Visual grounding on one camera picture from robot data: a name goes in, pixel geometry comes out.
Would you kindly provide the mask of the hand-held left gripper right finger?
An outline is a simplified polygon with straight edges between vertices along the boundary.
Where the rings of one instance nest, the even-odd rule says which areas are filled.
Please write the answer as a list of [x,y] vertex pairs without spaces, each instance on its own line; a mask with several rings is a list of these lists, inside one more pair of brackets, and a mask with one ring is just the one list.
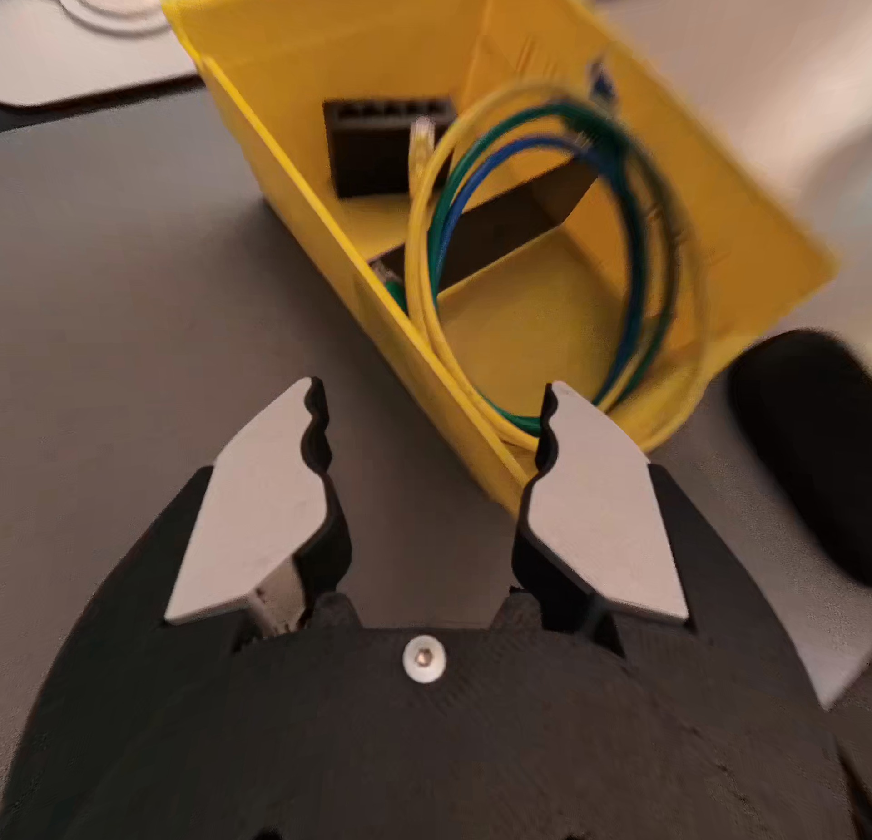
[[591,637],[613,613],[690,619],[647,455],[563,381],[544,394],[511,564],[546,631]]

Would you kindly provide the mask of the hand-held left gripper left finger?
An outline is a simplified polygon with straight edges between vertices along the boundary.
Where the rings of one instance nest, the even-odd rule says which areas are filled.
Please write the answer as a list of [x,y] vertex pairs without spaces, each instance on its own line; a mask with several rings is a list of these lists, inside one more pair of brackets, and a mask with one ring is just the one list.
[[323,383],[303,377],[214,460],[165,621],[243,612],[261,635],[300,629],[352,562],[352,538],[330,477]]

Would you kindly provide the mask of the black network switch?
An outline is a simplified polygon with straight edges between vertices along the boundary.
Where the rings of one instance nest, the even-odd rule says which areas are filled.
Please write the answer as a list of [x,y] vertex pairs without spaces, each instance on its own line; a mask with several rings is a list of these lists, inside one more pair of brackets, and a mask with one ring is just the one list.
[[411,127],[427,117],[439,141],[457,112],[445,95],[334,99],[322,115],[334,192],[349,199],[408,194]]

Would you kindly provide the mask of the yellow plastic bin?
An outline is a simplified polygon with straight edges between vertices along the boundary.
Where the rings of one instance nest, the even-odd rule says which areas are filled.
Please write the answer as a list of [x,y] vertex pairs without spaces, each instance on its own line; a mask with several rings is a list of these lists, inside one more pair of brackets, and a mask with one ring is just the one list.
[[747,173],[583,0],[168,0],[168,21],[267,203],[485,492],[515,515],[535,441],[504,441],[402,316],[368,262],[406,238],[406,198],[343,201],[328,184],[322,103],[447,94],[461,113],[514,81],[579,89],[604,54],[620,124],[679,200],[679,316],[652,377],[614,419],[643,452],[706,386],[837,273],[832,253]]

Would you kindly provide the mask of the black textured pad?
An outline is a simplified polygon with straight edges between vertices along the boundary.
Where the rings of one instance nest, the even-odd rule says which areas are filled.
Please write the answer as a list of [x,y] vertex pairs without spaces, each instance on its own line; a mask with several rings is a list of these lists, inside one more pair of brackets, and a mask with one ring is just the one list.
[[823,553],[871,584],[871,379],[838,338],[812,329],[752,346],[727,371],[747,442]]

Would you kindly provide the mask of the white rounded board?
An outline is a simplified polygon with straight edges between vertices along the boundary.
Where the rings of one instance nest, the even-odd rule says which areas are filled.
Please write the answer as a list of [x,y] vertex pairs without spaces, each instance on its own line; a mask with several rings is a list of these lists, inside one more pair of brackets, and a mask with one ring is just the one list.
[[193,74],[161,0],[1,0],[2,104],[35,109]]

